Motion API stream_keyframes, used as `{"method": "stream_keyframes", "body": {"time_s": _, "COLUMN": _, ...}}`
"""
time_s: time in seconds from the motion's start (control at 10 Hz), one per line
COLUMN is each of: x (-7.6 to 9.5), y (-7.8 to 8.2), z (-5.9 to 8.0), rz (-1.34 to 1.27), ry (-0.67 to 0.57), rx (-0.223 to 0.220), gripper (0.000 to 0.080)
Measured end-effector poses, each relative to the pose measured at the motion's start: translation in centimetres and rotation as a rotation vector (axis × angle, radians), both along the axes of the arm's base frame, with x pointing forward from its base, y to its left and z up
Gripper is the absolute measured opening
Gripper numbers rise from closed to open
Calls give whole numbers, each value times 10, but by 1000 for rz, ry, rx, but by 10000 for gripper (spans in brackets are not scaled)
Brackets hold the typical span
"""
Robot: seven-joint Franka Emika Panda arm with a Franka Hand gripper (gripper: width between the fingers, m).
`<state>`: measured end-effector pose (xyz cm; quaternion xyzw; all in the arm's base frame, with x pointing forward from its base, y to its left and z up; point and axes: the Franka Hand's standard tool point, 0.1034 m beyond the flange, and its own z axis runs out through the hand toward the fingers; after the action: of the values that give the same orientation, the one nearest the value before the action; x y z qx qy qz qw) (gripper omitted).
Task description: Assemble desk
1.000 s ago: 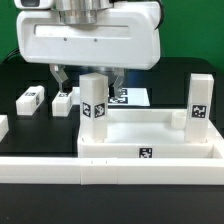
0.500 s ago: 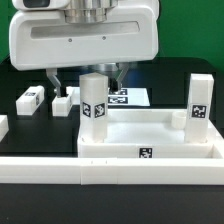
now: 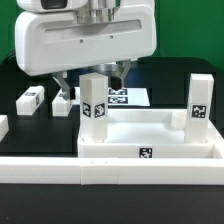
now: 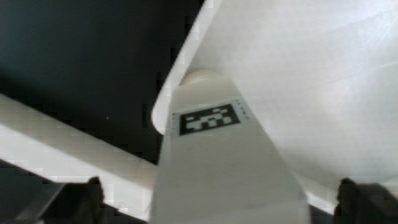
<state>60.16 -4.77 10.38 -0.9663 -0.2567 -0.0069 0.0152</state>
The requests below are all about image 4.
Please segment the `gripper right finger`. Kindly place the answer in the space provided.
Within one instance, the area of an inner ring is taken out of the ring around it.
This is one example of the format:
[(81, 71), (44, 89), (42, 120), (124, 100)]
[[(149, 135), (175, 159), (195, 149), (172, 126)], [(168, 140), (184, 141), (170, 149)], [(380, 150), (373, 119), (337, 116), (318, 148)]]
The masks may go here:
[(398, 224), (398, 198), (378, 183), (344, 178), (335, 199), (334, 224)]

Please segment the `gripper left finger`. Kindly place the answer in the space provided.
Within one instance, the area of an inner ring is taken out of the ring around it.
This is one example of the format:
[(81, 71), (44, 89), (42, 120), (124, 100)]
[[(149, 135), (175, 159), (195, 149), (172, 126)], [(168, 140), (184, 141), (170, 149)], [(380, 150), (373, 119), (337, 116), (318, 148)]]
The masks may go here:
[(46, 183), (10, 224), (106, 224), (101, 181)]

